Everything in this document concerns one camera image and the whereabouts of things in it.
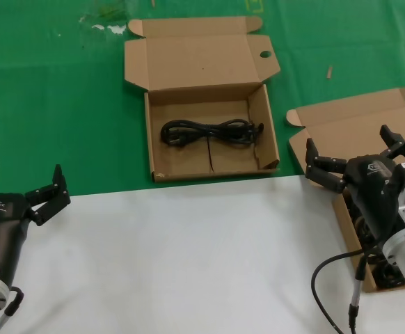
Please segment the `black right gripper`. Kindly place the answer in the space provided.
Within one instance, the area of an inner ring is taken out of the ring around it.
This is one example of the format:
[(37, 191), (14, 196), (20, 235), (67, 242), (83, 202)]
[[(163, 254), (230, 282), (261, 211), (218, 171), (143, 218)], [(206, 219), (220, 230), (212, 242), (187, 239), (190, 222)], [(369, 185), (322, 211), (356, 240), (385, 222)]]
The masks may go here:
[(346, 159), (319, 155), (314, 141), (308, 138), (305, 177), (333, 192), (343, 192), (347, 183), (351, 198), (374, 238), (387, 240), (398, 217), (397, 187), (391, 182), (396, 166), (393, 160), (398, 156), (405, 158), (405, 140), (387, 125), (381, 126), (379, 134), (387, 146), (381, 155), (360, 156), (348, 163)]

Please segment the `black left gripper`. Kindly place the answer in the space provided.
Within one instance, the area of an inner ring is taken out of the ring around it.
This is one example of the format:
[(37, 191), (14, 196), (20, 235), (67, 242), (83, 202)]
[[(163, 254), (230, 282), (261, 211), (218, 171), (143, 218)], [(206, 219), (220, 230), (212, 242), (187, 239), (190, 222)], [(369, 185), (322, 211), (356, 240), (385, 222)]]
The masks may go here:
[[(69, 204), (70, 194), (60, 165), (56, 165), (50, 185), (25, 195), (0, 193), (0, 278), (15, 277), (30, 219), (42, 226)], [(35, 211), (30, 209), (37, 205), (40, 207)]]

